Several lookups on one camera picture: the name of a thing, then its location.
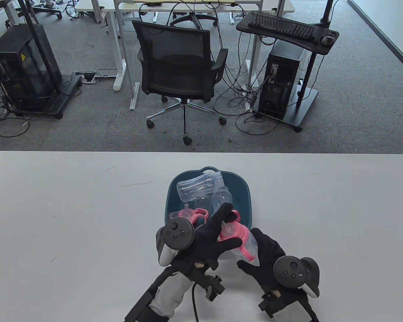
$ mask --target white wall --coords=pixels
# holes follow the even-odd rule
[[[403,52],[403,0],[354,0]]]

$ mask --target carpet floor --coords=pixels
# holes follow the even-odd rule
[[[296,11],[286,17],[317,22],[325,2],[293,0]],[[65,14],[62,20],[47,14],[37,16],[45,26],[63,74],[114,68],[107,28],[100,29],[101,26],[86,16],[76,20],[70,20]],[[167,17],[160,13],[158,23],[165,23]],[[151,19],[152,14],[143,17],[143,20]],[[211,31],[215,56],[220,49],[218,32],[210,21],[201,23]],[[180,25],[191,27],[190,23]],[[0,138],[0,150],[403,154],[403,65],[346,1],[337,3],[331,28],[340,32],[340,38],[319,70],[314,89],[320,93],[301,133],[280,124],[267,135],[253,136],[238,130],[235,116],[228,116],[228,123],[221,126],[216,117],[190,110],[187,132],[193,143],[185,146],[179,110],[157,118],[155,127],[149,130],[146,115],[167,106],[160,96],[147,96],[140,91],[136,109],[130,111],[127,79],[119,92],[112,90],[113,80],[103,80],[95,85],[83,85],[81,95],[72,99],[62,120],[34,118],[25,134]],[[0,34],[1,29],[4,30],[4,24],[0,22]],[[223,46],[229,49],[227,65],[236,73],[239,32],[229,23],[227,14],[220,15],[220,31]],[[136,59],[138,41],[134,33],[126,35],[132,57],[128,72],[134,81],[140,81],[141,67]],[[249,35],[243,34],[240,59],[246,54],[248,41]],[[271,46],[262,47],[259,70],[270,50]],[[318,57],[310,86],[320,62]],[[221,82],[217,89],[222,92],[226,85]],[[229,91],[224,97],[231,99],[233,94]],[[204,105],[211,108],[216,98]],[[223,98],[216,101],[215,107],[226,114],[241,112],[239,106],[229,107]],[[272,120],[244,124],[244,119],[241,117],[238,125],[249,133],[263,133],[276,125]],[[0,133],[20,133],[24,130],[23,123],[16,119],[0,122]]]

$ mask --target black keyboard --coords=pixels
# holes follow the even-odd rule
[[[308,24],[299,23],[294,20],[277,17],[268,13],[250,12],[251,21],[248,26],[260,30],[266,30],[277,34],[283,34],[289,37],[312,40],[314,27]]]

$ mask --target baby bottle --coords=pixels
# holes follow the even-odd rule
[[[220,187],[212,195],[212,206],[214,208],[214,213],[221,207],[222,204],[226,202],[229,202],[231,204],[233,203],[232,195],[229,192],[227,186]]]
[[[176,184],[177,193],[182,202],[208,195],[224,187],[224,179],[222,174],[218,172],[204,173],[197,178],[179,181]]]
[[[252,265],[259,266],[257,241],[249,229],[236,221],[223,224],[220,239],[227,240],[233,237],[240,238],[242,240],[242,246],[231,250],[231,252],[238,258]]]

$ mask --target computer tower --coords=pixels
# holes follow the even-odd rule
[[[45,30],[41,24],[34,28],[53,77],[60,83],[62,75]],[[0,82],[17,110],[45,109],[51,101],[54,84],[27,24],[12,26],[0,37]]]
[[[302,47],[282,40],[276,41],[267,58],[265,83],[258,104],[259,113],[283,119],[287,106],[296,94],[305,58],[306,50]]]

